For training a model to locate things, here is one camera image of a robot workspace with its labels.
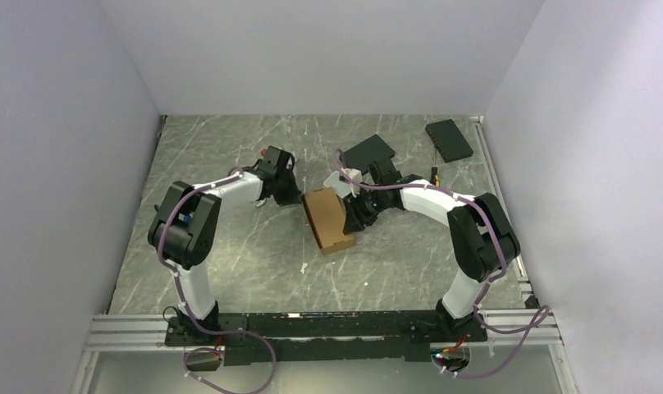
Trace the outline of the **brown cardboard box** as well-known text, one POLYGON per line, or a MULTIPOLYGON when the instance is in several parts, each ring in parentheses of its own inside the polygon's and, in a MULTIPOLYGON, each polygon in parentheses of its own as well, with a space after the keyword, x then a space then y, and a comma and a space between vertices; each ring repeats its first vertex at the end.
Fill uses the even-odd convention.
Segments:
POLYGON ((302 196, 304 211, 318 248, 324 255, 355 246, 354 235, 343 232, 345 211, 332 188, 312 190, 302 196))

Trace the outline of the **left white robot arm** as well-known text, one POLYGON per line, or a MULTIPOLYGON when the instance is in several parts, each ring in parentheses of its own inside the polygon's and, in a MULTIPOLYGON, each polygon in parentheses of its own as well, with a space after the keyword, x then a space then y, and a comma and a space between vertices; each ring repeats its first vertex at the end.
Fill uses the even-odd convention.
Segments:
POLYGON ((279 206, 299 204, 295 157, 269 146, 253 165, 233 167, 225 177, 200 184, 173 182, 149 227, 148 243, 167 268, 178 295, 187 334, 200 345, 219 333, 219 308, 209 285, 205 260, 210 254, 219 216, 243 204, 274 199, 279 206))

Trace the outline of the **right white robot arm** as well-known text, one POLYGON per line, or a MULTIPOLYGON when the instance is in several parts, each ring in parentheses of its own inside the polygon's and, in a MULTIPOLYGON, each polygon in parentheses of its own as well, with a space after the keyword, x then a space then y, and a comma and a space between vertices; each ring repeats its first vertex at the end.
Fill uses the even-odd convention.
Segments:
POLYGON ((458 271, 437 302, 436 330, 454 341, 464 334, 492 279, 501 277, 521 248, 499 199, 485 193, 463 195, 411 174, 402 176, 391 160, 375 163, 373 183, 353 168, 339 166, 326 179, 341 198, 346 235, 372 226, 380 213, 400 209, 447 227, 458 271))

